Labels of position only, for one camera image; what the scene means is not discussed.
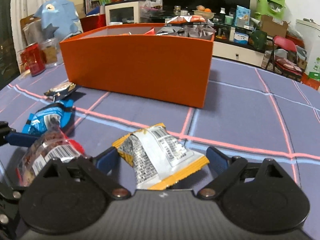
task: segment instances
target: snack wrapper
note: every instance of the snack wrapper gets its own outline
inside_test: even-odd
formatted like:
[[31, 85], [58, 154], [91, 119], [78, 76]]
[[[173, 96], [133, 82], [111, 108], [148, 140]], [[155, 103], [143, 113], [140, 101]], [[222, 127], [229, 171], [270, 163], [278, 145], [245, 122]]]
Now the snack wrapper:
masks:
[[71, 119], [73, 100], [57, 101], [49, 104], [35, 114], [30, 114], [22, 133], [42, 135], [52, 126], [64, 128]]
[[63, 163], [84, 154], [76, 141], [69, 139], [58, 126], [51, 127], [27, 150], [16, 172], [21, 186], [29, 186], [46, 163], [59, 158]]
[[213, 24], [201, 15], [175, 16], [156, 35], [171, 35], [211, 40], [215, 34]]
[[209, 163], [168, 134], [163, 123], [130, 133], [112, 146], [134, 168], [137, 189], [166, 189]]
[[50, 88], [47, 92], [44, 93], [44, 95], [51, 99], [53, 102], [56, 102], [64, 99], [80, 87], [81, 86], [79, 85], [66, 81], [53, 88]]

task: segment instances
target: purple tablecloth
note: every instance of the purple tablecloth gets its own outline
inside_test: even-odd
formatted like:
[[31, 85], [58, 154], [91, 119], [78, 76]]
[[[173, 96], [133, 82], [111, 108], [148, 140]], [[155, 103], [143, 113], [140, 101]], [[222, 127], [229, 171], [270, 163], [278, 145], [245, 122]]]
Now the purple tablecloth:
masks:
[[[0, 120], [21, 131], [30, 113], [48, 104], [43, 93], [67, 80], [62, 66], [37, 77], [14, 80], [0, 91]], [[310, 87], [255, 67], [212, 59], [203, 109], [81, 88], [72, 95], [75, 129], [69, 136], [96, 156], [119, 137], [159, 122], [189, 148], [205, 153], [209, 145], [249, 161], [276, 159], [302, 187], [311, 203], [304, 229], [320, 240], [320, 94]], [[25, 149], [1, 147], [3, 180], [16, 183], [14, 168]], [[134, 191], [134, 173], [123, 160], [119, 182]], [[212, 180], [208, 168], [188, 177], [195, 191]]]

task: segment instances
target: blue snack bag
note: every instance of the blue snack bag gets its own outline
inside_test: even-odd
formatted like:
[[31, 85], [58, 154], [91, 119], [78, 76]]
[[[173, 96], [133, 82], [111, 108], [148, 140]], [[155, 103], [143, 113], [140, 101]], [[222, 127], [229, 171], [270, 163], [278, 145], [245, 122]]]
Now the blue snack bag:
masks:
[[64, 128], [70, 121], [73, 100], [57, 101], [47, 105], [35, 114], [30, 114], [22, 133], [42, 135], [50, 127], [58, 126]]

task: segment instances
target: blue paper shark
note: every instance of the blue paper shark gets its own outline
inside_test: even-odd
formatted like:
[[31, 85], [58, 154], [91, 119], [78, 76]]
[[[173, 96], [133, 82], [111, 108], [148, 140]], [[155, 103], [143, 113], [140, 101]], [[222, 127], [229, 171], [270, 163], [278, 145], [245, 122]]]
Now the blue paper shark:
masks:
[[34, 17], [41, 18], [46, 39], [55, 37], [60, 42], [83, 33], [75, 5], [68, 0], [47, 1], [40, 6]]

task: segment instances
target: green bag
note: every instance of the green bag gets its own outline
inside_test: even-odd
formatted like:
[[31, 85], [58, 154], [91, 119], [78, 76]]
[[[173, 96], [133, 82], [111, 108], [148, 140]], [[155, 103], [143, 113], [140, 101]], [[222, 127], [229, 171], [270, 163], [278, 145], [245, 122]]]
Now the green bag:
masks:
[[250, 34], [248, 43], [256, 50], [265, 50], [267, 43], [267, 33], [261, 30], [255, 30]]

